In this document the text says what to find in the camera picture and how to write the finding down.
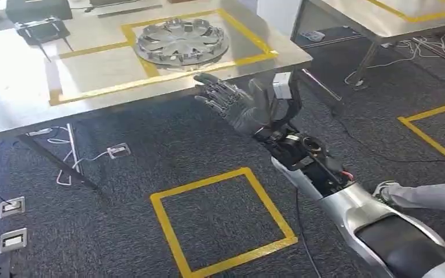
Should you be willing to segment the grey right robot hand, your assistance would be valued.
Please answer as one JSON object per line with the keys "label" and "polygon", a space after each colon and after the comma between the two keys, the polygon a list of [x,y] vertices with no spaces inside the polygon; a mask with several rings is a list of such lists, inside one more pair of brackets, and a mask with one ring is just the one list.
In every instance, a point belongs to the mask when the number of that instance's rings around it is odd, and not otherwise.
{"label": "grey right robot hand", "polygon": [[194,75],[195,99],[214,110],[239,133],[253,136],[271,121],[268,88],[259,79],[249,80],[247,90],[205,72]]}

